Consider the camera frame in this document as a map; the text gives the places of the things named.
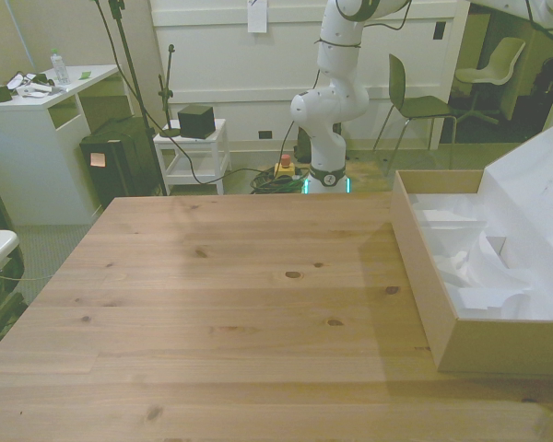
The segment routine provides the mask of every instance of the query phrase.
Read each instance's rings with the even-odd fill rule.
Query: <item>microphone stand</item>
[[[159,79],[159,87],[162,89],[160,92],[158,92],[158,95],[162,97],[162,109],[164,112],[166,112],[166,122],[168,123],[168,128],[162,131],[162,133],[159,136],[163,136],[164,138],[172,138],[173,136],[179,136],[181,134],[181,130],[176,128],[172,129],[172,123],[170,120],[170,110],[168,109],[168,100],[171,97],[174,97],[174,93],[169,88],[170,83],[170,66],[172,63],[172,53],[174,51],[174,45],[171,44],[168,47],[168,73],[166,74],[166,87],[164,87],[163,81],[162,81],[162,75],[158,75]]]
[[[111,7],[112,18],[117,22],[117,27],[119,28],[119,34],[121,36],[121,42],[123,43],[123,48],[125,51],[125,56],[127,57],[127,64],[129,65],[129,71],[131,72],[131,77],[133,79],[133,84],[135,88],[135,95],[137,102],[139,103],[139,109],[141,110],[141,116],[144,119],[144,125],[146,126],[147,140],[149,141],[149,149],[151,150],[151,155],[154,158],[154,165],[158,175],[158,182],[162,191],[162,195],[168,196],[166,192],[166,185],[164,184],[164,177],[162,175],[161,165],[158,161],[158,154],[156,153],[156,147],[154,146],[154,134],[155,131],[149,126],[149,121],[147,120],[146,106],[144,100],[139,91],[139,85],[137,84],[137,75],[135,74],[135,69],[133,66],[133,60],[131,59],[131,53],[129,52],[129,45],[127,44],[127,38],[125,37],[125,32],[123,29],[123,23],[121,22],[121,9],[125,9],[124,0],[109,0],[109,6]]]

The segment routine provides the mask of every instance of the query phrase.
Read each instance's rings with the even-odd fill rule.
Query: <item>water bottle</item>
[[[67,69],[65,69],[64,59],[57,53],[56,49],[52,49],[52,53],[52,64],[57,74],[57,81],[59,81],[60,85],[69,85],[70,76],[67,74]]]

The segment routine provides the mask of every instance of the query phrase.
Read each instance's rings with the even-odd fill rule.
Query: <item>black box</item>
[[[213,108],[190,104],[178,112],[181,124],[181,136],[184,138],[206,139],[215,132],[215,117]]]
[[[156,194],[159,180],[142,118],[110,121],[80,143],[102,208],[118,196]]]

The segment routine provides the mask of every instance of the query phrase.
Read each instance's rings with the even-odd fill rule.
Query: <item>wood grain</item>
[[[0,343],[0,442],[553,441],[436,371],[389,193],[115,200]]]

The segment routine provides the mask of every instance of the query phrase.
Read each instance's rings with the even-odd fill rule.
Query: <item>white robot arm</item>
[[[468,0],[533,22],[553,35],[553,0]],[[347,192],[346,142],[332,126],[367,111],[369,96],[357,81],[364,22],[402,9],[410,0],[328,0],[317,64],[328,87],[303,92],[291,102],[293,120],[312,141],[307,192]]]

